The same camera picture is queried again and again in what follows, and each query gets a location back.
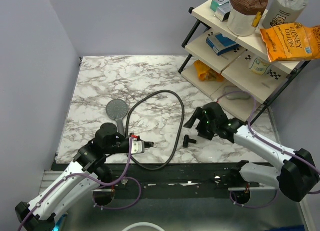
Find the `black T-shaped fitting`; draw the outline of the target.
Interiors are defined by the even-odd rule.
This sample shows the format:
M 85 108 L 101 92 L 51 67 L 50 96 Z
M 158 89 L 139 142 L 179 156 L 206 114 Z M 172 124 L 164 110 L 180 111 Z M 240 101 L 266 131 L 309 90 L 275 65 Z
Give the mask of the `black T-shaped fitting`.
M 189 147 L 189 144 L 196 144 L 196 143 L 197 143 L 197 140 L 190 138 L 190 136 L 186 134 L 183 138 L 182 146 L 183 148 L 186 149 Z

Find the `grey shower head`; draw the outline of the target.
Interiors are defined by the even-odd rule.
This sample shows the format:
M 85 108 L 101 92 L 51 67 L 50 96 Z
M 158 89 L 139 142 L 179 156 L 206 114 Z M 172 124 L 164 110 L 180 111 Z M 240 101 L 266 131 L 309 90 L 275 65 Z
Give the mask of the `grey shower head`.
M 126 102 L 122 99 L 113 99 L 107 104 L 105 110 L 107 116 L 116 121 L 118 132 L 125 136 L 123 119 L 129 111 L 129 107 Z

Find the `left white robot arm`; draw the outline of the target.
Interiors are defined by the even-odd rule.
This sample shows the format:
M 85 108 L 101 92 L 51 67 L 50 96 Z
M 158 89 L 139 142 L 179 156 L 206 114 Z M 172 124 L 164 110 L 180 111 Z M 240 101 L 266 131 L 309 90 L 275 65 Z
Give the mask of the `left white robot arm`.
M 126 179 L 129 165 L 113 179 L 105 164 L 108 155 L 143 154 L 154 147 L 153 142 L 143 141 L 139 136 L 120 134 L 113 123 L 104 123 L 95 136 L 81 147 L 65 171 L 39 196 L 29 202 L 20 202 L 15 212 L 20 222 L 19 230 L 52 231 L 56 221 L 86 193 L 98 188 L 115 187 Z

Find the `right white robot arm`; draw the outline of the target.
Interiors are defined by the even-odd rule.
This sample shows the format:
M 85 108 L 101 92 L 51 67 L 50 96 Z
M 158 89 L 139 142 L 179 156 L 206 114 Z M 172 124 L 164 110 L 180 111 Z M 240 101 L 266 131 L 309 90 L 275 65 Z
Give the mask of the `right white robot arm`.
M 238 118 L 229 119 L 217 102 L 196 108 L 184 127 L 191 129 L 196 120 L 199 120 L 198 136 L 210 141 L 219 136 L 254 152 L 270 164 L 239 163 L 230 174 L 234 186 L 241 187 L 247 182 L 264 184 L 279 189 L 290 200 L 300 202 L 306 195 L 311 195 L 319 183 L 320 171 L 309 151 L 303 148 L 297 151 L 259 135 L 248 123 Z

